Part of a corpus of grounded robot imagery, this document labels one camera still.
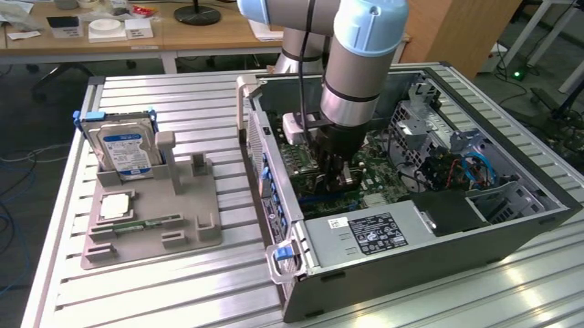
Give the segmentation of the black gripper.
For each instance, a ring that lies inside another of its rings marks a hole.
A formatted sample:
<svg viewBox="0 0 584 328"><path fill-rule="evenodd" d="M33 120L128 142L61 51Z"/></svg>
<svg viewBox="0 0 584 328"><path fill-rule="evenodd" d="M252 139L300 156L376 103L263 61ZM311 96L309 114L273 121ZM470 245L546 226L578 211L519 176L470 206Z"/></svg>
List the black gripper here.
<svg viewBox="0 0 584 328"><path fill-rule="evenodd" d="M312 153L320 171L340 171L343 162L350 162L363 143L366 126L346 127L336 124L316 130Z"/></svg>

